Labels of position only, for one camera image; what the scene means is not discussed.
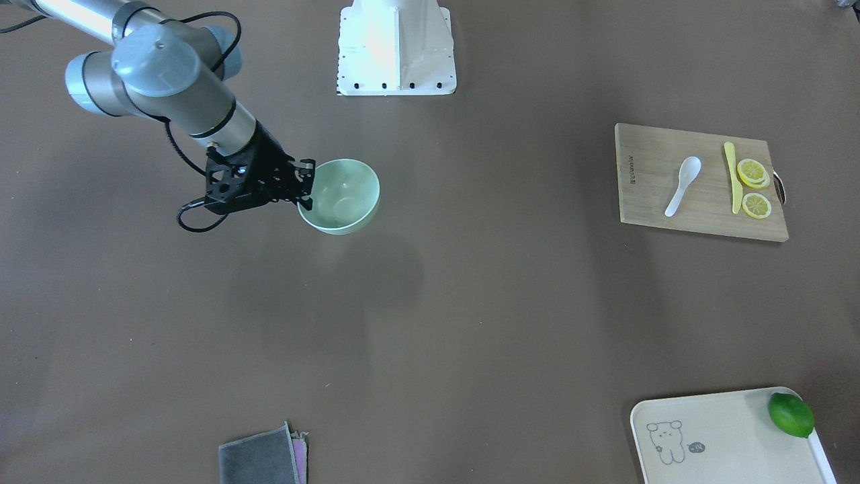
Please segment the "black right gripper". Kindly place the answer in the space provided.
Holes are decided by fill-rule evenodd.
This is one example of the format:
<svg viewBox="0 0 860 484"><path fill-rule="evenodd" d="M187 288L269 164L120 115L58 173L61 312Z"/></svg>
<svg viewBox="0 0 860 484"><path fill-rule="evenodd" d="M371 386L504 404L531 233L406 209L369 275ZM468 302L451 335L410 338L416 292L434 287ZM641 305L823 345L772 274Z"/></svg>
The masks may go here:
<svg viewBox="0 0 860 484"><path fill-rule="evenodd" d="M260 122L248 144L232 155L206 148L204 206L219 216L257 208L274 201L313 210L310 194L297 195L296 177L314 177L316 160L285 153Z"/></svg>

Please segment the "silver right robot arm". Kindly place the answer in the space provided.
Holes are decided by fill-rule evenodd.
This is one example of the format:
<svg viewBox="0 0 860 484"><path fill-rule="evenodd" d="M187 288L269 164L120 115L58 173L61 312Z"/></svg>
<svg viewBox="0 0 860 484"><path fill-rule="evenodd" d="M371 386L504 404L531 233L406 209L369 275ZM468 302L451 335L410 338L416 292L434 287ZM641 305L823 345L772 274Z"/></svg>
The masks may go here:
<svg viewBox="0 0 860 484"><path fill-rule="evenodd" d="M313 208L314 160L286 154L224 83L241 69L239 33L196 28L144 1L15 5L113 46L67 65L67 91L84 110L175 124L205 147L205 192L187 209L226 216L276 201Z"/></svg>

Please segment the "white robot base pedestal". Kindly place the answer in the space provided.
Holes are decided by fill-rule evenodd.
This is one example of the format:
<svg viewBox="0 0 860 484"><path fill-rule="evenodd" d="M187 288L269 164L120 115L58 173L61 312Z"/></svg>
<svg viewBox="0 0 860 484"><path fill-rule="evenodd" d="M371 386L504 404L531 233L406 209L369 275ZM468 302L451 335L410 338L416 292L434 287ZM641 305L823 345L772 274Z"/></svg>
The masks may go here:
<svg viewBox="0 0 860 484"><path fill-rule="evenodd" d="M436 1L353 1L340 11L336 94L457 91L451 12Z"/></svg>

